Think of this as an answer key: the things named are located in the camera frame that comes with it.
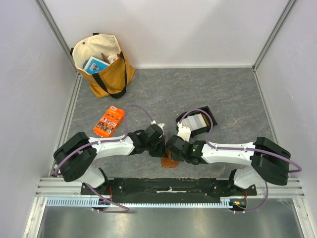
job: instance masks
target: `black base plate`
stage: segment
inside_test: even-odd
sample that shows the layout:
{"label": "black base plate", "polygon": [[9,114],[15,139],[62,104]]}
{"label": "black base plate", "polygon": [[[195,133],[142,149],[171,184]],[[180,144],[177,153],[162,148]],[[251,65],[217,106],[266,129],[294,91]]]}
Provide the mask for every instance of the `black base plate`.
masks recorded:
{"label": "black base plate", "polygon": [[[217,203],[220,197],[232,196],[228,180],[216,178],[114,178],[109,179],[112,200],[117,203]],[[248,196],[257,195],[255,185],[246,189]],[[82,186],[81,195],[94,195]],[[109,189],[102,195],[110,195]],[[235,194],[244,196],[245,192]]]}

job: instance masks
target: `white panel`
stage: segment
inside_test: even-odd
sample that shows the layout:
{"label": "white panel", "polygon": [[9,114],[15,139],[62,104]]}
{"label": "white panel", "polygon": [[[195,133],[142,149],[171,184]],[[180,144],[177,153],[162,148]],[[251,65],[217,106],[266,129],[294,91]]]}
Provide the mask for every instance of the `white panel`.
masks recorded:
{"label": "white panel", "polygon": [[134,66],[252,65],[287,0],[46,0],[73,47],[115,34]]}
{"label": "white panel", "polygon": [[301,179],[317,221],[317,3],[295,5],[258,76],[282,146],[303,167]]}
{"label": "white panel", "polygon": [[0,237],[22,237],[75,71],[32,0],[1,1]]}

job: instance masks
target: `blue book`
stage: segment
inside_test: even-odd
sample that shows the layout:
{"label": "blue book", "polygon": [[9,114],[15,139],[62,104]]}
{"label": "blue book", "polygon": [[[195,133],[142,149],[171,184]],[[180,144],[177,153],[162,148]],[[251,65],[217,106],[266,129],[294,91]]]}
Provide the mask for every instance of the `blue book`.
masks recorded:
{"label": "blue book", "polygon": [[89,74],[93,74],[93,73],[98,73],[100,71],[103,71],[108,66],[109,66],[108,63],[96,57],[91,56],[88,62],[86,63],[84,70]]}

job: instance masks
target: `black case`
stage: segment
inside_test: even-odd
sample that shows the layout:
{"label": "black case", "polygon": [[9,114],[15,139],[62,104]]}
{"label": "black case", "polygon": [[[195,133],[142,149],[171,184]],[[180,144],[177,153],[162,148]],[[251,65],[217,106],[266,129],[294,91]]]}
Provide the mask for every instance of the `black case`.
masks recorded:
{"label": "black case", "polygon": [[[210,111],[210,109],[209,109],[208,106],[205,106],[205,107],[202,107],[202,108],[199,108],[199,109],[205,111],[205,112],[211,117],[211,119],[212,119],[212,124],[213,124],[214,127],[215,127],[216,125],[218,125],[217,122],[216,122],[216,120],[214,119],[214,117],[213,117],[213,115],[212,115],[212,113],[211,113],[211,111]],[[176,118],[176,123],[178,123],[178,122],[182,119],[182,117],[185,115],[185,113],[187,113],[187,112],[182,113],[178,118]],[[201,112],[192,112],[192,113],[189,113],[187,116],[192,116],[192,115],[199,114],[199,113],[201,113]],[[210,130],[210,127],[211,127],[211,126],[210,126],[209,118],[207,118],[207,120],[208,120],[208,122],[209,122],[209,125],[208,125],[208,126],[205,126],[205,127],[203,127],[203,128],[197,129],[197,130],[193,130],[192,133],[190,134],[190,137],[191,137],[191,138],[194,137],[194,136],[196,136],[196,135],[199,135],[199,134],[208,132],[208,131]]]}

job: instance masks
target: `orange box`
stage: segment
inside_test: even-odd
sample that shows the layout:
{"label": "orange box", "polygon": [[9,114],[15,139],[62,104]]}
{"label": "orange box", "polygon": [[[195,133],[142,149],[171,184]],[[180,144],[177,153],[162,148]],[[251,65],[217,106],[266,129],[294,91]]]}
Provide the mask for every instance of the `orange box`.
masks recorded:
{"label": "orange box", "polygon": [[94,131],[101,137],[110,137],[121,123],[124,110],[110,106],[103,117],[95,125]]}

